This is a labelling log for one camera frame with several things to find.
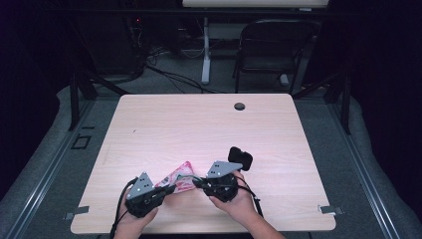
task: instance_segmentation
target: black office chair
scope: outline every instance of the black office chair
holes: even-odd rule
[[[295,86],[305,45],[317,36],[319,23],[306,20],[264,19],[248,24],[240,36],[233,78],[236,93],[241,73],[293,74],[289,94]]]

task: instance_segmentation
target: black cable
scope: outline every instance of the black cable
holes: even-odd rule
[[[134,185],[137,181],[137,177],[133,180],[131,180],[130,182],[127,183],[127,185],[124,187],[123,191],[121,192],[120,198],[118,199],[118,205],[117,205],[117,210],[115,212],[115,218],[114,218],[114,223],[111,227],[111,230],[109,231],[109,238],[114,238],[114,234],[115,234],[115,229],[117,229],[117,224],[118,222],[121,220],[121,218],[123,218],[123,216],[127,213],[127,210],[123,213],[123,215],[121,215],[120,217],[118,217],[118,214],[120,212],[120,206],[121,203],[123,201],[123,196],[127,191],[127,188],[130,187],[131,185]]]

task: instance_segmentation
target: pink cloth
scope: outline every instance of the pink cloth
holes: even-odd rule
[[[189,161],[185,161],[176,170],[174,170],[172,173],[170,173],[168,176],[158,182],[155,187],[176,184],[176,188],[174,189],[173,193],[191,190],[195,188],[191,176],[195,176],[195,174],[193,173],[192,165]]]

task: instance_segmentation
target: dark background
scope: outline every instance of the dark background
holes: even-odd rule
[[[330,11],[373,17],[326,21],[305,84],[338,72],[353,54],[351,93],[362,106],[373,153],[421,219],[422,5],[408,2],[331,1]],[[60,104],[56,93],[69,84],[75,68],[71,59],[96,71],[98,59],[75,29],[45,14],[43,4],[18,0],[0,8],[1,197],[52,125]]]

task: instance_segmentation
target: hand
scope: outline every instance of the hand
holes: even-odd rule
[[[238,171],[233,174],[244,179],[243,175]],[[240,186],[246,186],[245,182],[238,178]],[[243,189],[238,190],[238,194],[233,200],[222,202],[218,198],[210,196],[210,200],[214,205],[227,212],[233,220],[244,226],[255,239],[285,239],[270,223],[268,223],[255,210],[251,194]]]
[[[244,176],[239,171],[232,172],[236,177],[244,179]],[[238,178],[238,184],[240,186],[246,186],[245,182]],[[222,202],[214,196],[209,197],[214,205],[227,212],[233,220],[243,224],[243,220],[251,218],[251,216],[259,215],[255,210],[251,193],[246,190],[239,189],[238,194],[231,201]]]
[[[121,220],[117,224],[115,230],[114,239],[138,239],[142,234],[143,228],[154,219],[158,213],[158,207],[155,207],[142,218],[137,218],[130,213],[126,213],[127,207],[125,205],[126,196],[129,190],[124,194],[123,200],[121,201],[118,218],[121,216]]]

